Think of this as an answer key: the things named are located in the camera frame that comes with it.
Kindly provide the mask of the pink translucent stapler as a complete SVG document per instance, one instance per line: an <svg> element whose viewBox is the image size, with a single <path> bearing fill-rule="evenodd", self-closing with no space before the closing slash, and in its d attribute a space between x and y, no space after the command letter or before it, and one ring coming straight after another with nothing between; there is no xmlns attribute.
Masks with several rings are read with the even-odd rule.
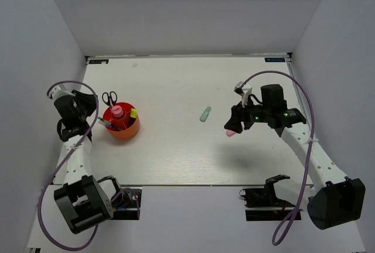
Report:
<svg viewBox="0 0 375 253"><path fill-rule="evenodd" d="M235 135L236 133L234 132L234 131L231 131L231 130L227 130L226 131L226 135L228 136L228 137L232 137L233 135Z"/></svg>

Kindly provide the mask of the green ink pen refill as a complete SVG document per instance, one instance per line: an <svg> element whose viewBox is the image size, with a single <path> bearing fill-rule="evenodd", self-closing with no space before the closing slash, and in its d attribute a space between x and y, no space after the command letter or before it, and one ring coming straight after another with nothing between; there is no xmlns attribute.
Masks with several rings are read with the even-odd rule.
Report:
<svg viewBox="0 0 375 253"><path fill-rule="evenodd" d="M101 118L101 117L98 117L98 121L99 121L99 123L100 123L100 121L103 121L103 122L110 122L110 121L107 121L107 120L105 120L105 119L103 119L103 118Z"/></svg>

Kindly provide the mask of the black handled scissors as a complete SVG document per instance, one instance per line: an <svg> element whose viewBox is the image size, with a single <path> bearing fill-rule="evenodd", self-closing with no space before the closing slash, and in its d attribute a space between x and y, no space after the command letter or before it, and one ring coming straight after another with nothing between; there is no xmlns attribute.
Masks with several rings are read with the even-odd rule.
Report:
<svg viewBox="0 0 375 253"><path fill-rule="evenodd" d="M117 103L117 93L114 91L103 92L101 98L103 103L110 108L110 112L112 112Z"/></svg>

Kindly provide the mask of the pink glue stick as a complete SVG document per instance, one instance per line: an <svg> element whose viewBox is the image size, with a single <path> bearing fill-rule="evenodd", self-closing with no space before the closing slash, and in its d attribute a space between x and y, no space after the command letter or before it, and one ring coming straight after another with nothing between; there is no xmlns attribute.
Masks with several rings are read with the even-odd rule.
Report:
<svg viewBox="0 0 375 253"><path fill-rule="evenodd" d="M111 115L114 119L121 119L125 112L120 105L115 105L111 109Z"/></svg>

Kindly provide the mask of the green translucent stapler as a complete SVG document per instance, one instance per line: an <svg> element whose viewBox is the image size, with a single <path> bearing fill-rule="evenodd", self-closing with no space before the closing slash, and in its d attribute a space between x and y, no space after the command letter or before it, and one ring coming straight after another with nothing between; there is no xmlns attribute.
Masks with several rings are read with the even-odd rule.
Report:
<svg viewBox="0 0 375 253"><path fill-rule="evenodd" d="M201 114L199 118L201 122L206 122L206 120L208 119L208 116L211 113L211 110L212 108L210 106L206 107L206 109L203 111L203 113Z"/></svg>

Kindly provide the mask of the yellow cap black highlighter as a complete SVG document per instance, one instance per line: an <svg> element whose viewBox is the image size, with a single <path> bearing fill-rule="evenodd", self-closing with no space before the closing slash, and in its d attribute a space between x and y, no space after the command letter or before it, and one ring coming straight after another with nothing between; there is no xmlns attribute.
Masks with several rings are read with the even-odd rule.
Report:
<svg viewBox="0 0 375 253"><path fill-rule="evenodd" d="M138 111L135 108L132 108L129 114L129 126L132 126L138 117Z"/></svg>

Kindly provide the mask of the blue ink pen refill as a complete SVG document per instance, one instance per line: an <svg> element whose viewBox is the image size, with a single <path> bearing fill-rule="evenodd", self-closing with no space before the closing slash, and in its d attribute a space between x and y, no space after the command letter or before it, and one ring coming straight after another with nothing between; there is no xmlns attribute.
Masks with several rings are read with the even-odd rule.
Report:
<svg viewBox="0 0 375 253"><path fill-rule="evenodd" d="M107 128L111 128L111 129L114 129L114 130L118 130L118 128L116 126L114 126L112 123L110 122L103 122L103 121L100 121L100 124L107 127Z"/></svg>

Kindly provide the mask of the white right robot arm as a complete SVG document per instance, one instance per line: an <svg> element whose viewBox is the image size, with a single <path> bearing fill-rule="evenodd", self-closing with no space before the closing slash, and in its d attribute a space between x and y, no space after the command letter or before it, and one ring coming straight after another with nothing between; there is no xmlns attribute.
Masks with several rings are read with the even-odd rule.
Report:
<svg viewBox="0 0 375 253"><path fill-rule="evenodd" d="M234 92L241 101L232 106L231 117L224 125L227 136L240 134L255 123L266 123L308 169L316 190L307 204L314 225L325 230L358 220L366 191L363 182L349 178L311 138L306 118L298 109L287 107L283 88L279 84L262 86L261 100L252 94L251 86L242 82Z"/></svg>

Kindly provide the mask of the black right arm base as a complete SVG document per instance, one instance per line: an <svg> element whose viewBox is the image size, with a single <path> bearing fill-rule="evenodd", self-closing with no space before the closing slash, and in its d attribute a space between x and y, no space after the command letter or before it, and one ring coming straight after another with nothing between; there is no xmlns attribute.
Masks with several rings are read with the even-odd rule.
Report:
<svg viewBox="0 0 375 253"><path fill-rule="evenodd" d="M300 186L287 175L276 175L267 178L262 186L241 189L246 220L282 221L292 213Z"/></svg>

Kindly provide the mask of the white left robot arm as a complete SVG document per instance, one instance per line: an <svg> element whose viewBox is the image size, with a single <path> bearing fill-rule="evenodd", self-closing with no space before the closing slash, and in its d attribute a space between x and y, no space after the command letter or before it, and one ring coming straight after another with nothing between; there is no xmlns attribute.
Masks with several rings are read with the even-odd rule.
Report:
<svg viewBox="0 0 375 253"><path fill-rule="evenodd" d="M64 152L74 150L66 162L63 185L54 191L54 200L71 232L78 234L112 219L112 206L123 201L124 191L113 176L94 178L90 159L92 134L79 141L90 127L87 118L97 108L94 96L69 92L59 85L52 89L50 97L61 116L57 130Z"/></svg>

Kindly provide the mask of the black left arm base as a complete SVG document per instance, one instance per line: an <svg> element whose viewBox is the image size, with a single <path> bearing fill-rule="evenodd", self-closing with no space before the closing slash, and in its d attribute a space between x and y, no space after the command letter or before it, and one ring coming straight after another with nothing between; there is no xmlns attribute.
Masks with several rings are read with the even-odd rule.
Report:
<svg viewBox="0 0 375 253"><path fill-rule="evenodd" d="M117 221L137 221L141 214L142 188L125 190L113 202L113 218Z"/></svg>

